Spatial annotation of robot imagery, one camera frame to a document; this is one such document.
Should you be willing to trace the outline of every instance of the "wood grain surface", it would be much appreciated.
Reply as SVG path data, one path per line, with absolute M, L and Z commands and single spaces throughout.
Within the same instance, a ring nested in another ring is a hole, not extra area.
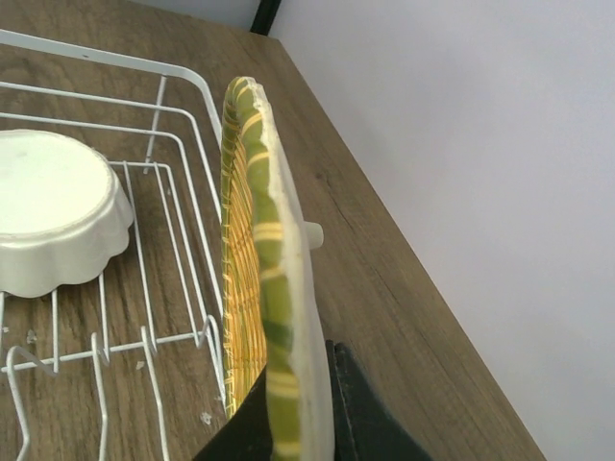
M 356 352 L 376 391 L 434 460 L 542 460 L 479 355 L 442 300 L 414 252 L 357 166 L 282 46 L 262 36 L 162 12 L 121 0 L 4 0 L 0 28 L 117 53 L 167 61 L 201 74 L 221 108 L 238 75 L 255 77 L 272 103 L 307 220 L 322 224 L 325 244 L 312 256 L 320 315 L 328 338 Z M 158 78 L 149 74 L 61 59 L 0 46 L 0 80 L 154 103 Z M 169 82 L 164 103 L 197 116 L 218 181 L 220 155 L 205 106 L 191 84 Z M 102 103 L 0 89 L 2 111 L 148 129 L 152 113 Z M 164 115 L 163 130 L 186 142 L 200 212 L 216 263 L 219 229 L 195 143 L 181 116 Z M 44 128 L 81 139 L 112 159 L 143 160 L 147 136 L 36 125 L 0 119 L 0 129 Z M 156 143 L 185 184 L 177 147 Z M 189 330 L 172 247 L 152 175 L 134 174 L 157 334 Z M 182 185 L 181 198 L 187 208 Z M 194 219 L 190 241 L 209 311 L 216 312 Z M 106 272 L 113 344 L 139 340 L 146 322 L 135 244 Z M 89 347 L 100 330 L 97 285 L 60 290 L 61 352 Z M 49 300 L 9 300 L 4 350 L 21 344 L 51 354 Z M 26 344 L 29 329 L 37 333 Z M 158 420 L 143 351 L 114 354 L 103 370 L 110 413 L 110 460 L 161 459 Z M 190 459 L 224 423 L 207 348 L 193 342 L 160 346 L 155 358 L 172 459 Z M 100 416 L 90 361 L 62 363 L 60 375 L 19 375 L 32 430 L 29 459 L 94 459 Z M 200 415 L 212 415 L 210 425 Z M 1 459 L 21 444 L 5 376 L 0 376 Z

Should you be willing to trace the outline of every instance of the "white wall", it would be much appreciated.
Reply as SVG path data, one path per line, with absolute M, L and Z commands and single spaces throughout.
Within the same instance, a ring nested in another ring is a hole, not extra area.
M 278 37 L 548 459 L 615 459 L 615 3 L 286 0 Z

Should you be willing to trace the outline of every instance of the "dish rack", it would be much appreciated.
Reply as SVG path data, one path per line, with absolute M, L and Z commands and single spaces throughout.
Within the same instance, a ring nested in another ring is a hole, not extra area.
M 107 440 L 110 425 L 110 418 L 108 413 L 108 405 L 103 386 L 102 370 L 103 367 L 108 366 L 111 361 L 111 356 L 117 352 L 127 352 L 133 350 L 143 350 L 145 354 L 145 363 L 143 367 L 147 367 L 149 377 L 152 384 L 152 390 L 156 401 L 156 408 L 158 414 L 158 427 L 160 430 L 160 448 L 162 458 L 166 461 L 169 460 L 169 449 L 167 444 L 167 436 L 165 429 L 164 408 L 162 399 L 160 398 L 160 389 L 157 381 L 154 357 L 156 356 L 159 346 L 165 343 L 179 342 L 179 341 L 194 341 L 196 348 L 202 348 L 207 343 L 209 353 L 211 356 L 211 363 L 213 364 L 213 370 L 217 383 L 217 393 L 219 394 L 220 404 L 224 408 L 226 395 L 223 382 L 222 371 L 222 348 L 220 342 L 220 328 L 218 322 L 211 313 L 208 312 L 206 303 L 204 301 L 203 292 L 201 289 L 201 282 L 199 281 L 197 271 L 195 268 L 194 255 L 201 256 L 199 253 L 193 252 L 187 237 L 188 223 L 185 219 L 185 210 L 182 210 L 182 204 L 179 199 L 178 186 L 176 184 L 173 171 L 168 164 L 158 163 L 154 159 L 154 144 L 157 137 L 165 137 L 173 141 L 179 152 L 182 169 L 185 176 L 185 184 L 189 195 L 189 212 L 193 213 L 196 220 L 196 235 L 200 240 L 200 244 L 203 248 L 203 257 L 207 263 L 207 270 L 209 273 L 209 283 L 215 297 L 217 304 L 218 314 L 222 318 L 222 298 L 220 288 L 216 279 L 216 271 L 214 270 L 213 260 L 211 256 L 210 245 L 205 232 L 205 227 L 201 214 L 199 212 L 199 201 L 195 193 L 194 182 L 192 179 L 192 173 L 188 166 L 186 147 L 184 141 L 174 133 L 168 133 L 159 130 L 159 118 L 161 113 L 176 113 L 184 116 L 191 127 L 194 140 L 196 141 L 197 151 L 202 163 L 205 175 L 209 184 L 209 192 L 214 203 L 215 211 L 218 221 L 220 220 L 220 205 L 218 200 L 218 193 L 213 182 L 211 171 L 209 168 L 209 162 L 206 156 L 205 147 L 200 135 L 199 127 L 197 125 L 194 115 L 184 109 L 178 109 L 173 107 L 164 106 L 162 104 L 164 91 L 169 77 L 175 77 L 184 79 L 200 90 L 211 126 L 213 128 L 214 135 L 216 137 L 217 145 L 220 145 L 221 141 L 221 126 L 220 119 L 217 114 L 215 105 L 209 92 L 209 87 L 206 81 L 194 71 L 185 67 L 172 65 L 158 61 L 148 61 L 138 59 L 125 55 L 118 55 L 106 51 L 87 48 L 84 46 L 77 46 L 68 43 L 57 42 L 54 40 L 44 39 L 36 36 L 27 36 L 10 32 L 6 30 L 0 30 L 0 44 L 9 45 L 13 47 L 21 47 L 27 50 L 36 51 L 40 53 L 47 53 L 57 55 L 66 58 L 73 58 L 76 60 L 96 62 L 99 64 L 124 67 L 133 70 L 140 70 L 160 76 L 160 84 L 158 89 L 158 95 L 155 104 L 147 104 L 137 101 L 131 101 L 128 99 L 117 99 L 111 97 L 96 96 L 92 94 L 77 93 L 71 91 L 64 91 L 59 89 L 49 89 L 32 85 L 20 85 L 13 83 L 0 82 L 0 88 L 6 88 L 17 91 L 28 91 L 34 93 L 50 94 L 61 98 L 78 98 L 81 100 L 94 101 L 99 103 L 105 103 L 108 105 L 121 105 L 138 109 L 148 109 L 153 113 L 152 126 L 150 130 L 142 130 L 137 128 L 130 128 L 126 126 L 113 126 L 97 123 L 80 122 L 76 120 L 47 118 L 35 115 L 25 115 L 21 113 L 7 113 L 0 112 L 2 118 L 12 118 L 22 121 L 38 122 L 42 124 L 56 124 L 66 125 L 72 127 L 88 128 L 94 130 L 106 130 L 111 132 L 124 132 L 149 136 L 147 150 L 144 155 L 143 161 L 127 161 L 125 159 L 112 159 L 110 164 L 118 174 L 123 174 L 125 179 L 125 189 L 130 199 L 133 211 L 135 214 L 135 222 L 132 227 L 132 240 L 136 245 L 136 263 L 138 264 L 138 272 L 140 274 L 141 283 L 143 287 L 143 303 L 142 308 L 145 309 L 147 314 L 147 324 L 140 327 L 140 341 L 127 343 L 127 344 L 110 344 L 109 327 L 113 319 L 108 318 L 108 302 L 106 299 L 108 283 L 105 280 L 105 273 L 98 277 L 98 293 L 99 293 L 99 318 L 101 321 L 101 330 L 93 331 L 89 338 L 90 347 L 80 352 L 74 352 L 71 354 L 60 354 L 59 343 L 60 329 L 59 329 L 59 291 L 62 291 L 62 287 L 54 290 L 50 296 L 49 308 L 51 309 L 52 325 L 51 325 L 51 338 L 53 345 L 53 354 L 50 357 L 39 358 L 27 351 L 25 348 L 14 345 L 8 349 L 6 354 L 6 361 L 2 364 L 2 374 L 6 375 L 9 381 L 12 399 L 14 401 L 14 408 L 19 421 L 19 426 L 22 435 L 21 450 L 18 453 L 17 460 L 24 460 L 27 457 L 29 446 L 31 445 L 31 432 L 26 417 L 26 411 L 21 398 L 18 376 L 19 372 L 26 370 L 32 370 L 38 368 L 45 374 L 53 377 L 61 372 L 62 363 L 70 362 L 74 360 L 91 360 L 94 370 L 94 378 L 97 387 L 98 406 L 100 409 L 101 419 L 101 433 L 100 433 L 100 448 L 98 451 L 98 459 L 106 459 L 107 454 Z M 139 229 L 139 210 L 135 206 L 135 192 L 132 187 L 132 178 L 135 175 L 148 175 L 154 174 L 156 181 L 158 182 L 158 190 L 160 196 L 157 200 L 161 201 L 161 205 L 164 210 L 164 216 L 168 225 L 168 235 L 172 243 L 173 256 L 176 263 L 179 279 L 184 292 L 184 305 L 186 315 L 189 318 L 189 324 L 191 326 L 189 331 L 180 334 L 174 334 L 169 336 L 158 336 L 156 330 L 156 319 L 154 318 L 154 310 L 151 306 L 150 297 L 150 285 L 148 281 L 148 275 L 146 271 L 145 252 L 142 248 L 141 232 Z M 171 214 L 177 217 L 178 226 L 173 226 Z M 193 286 L 192 297 L 196 298 L 196 303 L 191 300 L 190 290 L 188 282 L 191 282 Z M 6 307 L 12 302 L 12 297 L 6 293 L 0 292 L 0 357 L 3 357 L 2 352 L 2 334 L 8 332 L 8 327 L 5 326 L 5 311 Z M 25 359 L 24 362 L 17 363 L 17 359 Z

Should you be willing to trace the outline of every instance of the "black object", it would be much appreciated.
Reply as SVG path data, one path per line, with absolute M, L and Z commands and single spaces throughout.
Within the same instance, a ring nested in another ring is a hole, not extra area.
M 327 341 L 335 424 L 335 461 L 431 461 L 391 417 L 342 343 Z M 234 416 L 193 461 L 270 461 L 265 372 Z
M 260 0 L 250 32 L 268 36 L 282 0 Z

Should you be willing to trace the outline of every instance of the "green striped plate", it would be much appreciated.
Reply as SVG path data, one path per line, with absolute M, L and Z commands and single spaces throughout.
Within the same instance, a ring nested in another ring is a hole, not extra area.
M 227 416 L 266 365 L 272 459 L 331 461 L 331 384 L 309 257 L 311 237 L 322 234 L 304 223 L 271 107 L 254 79 L 229 85 L 222 134 Z

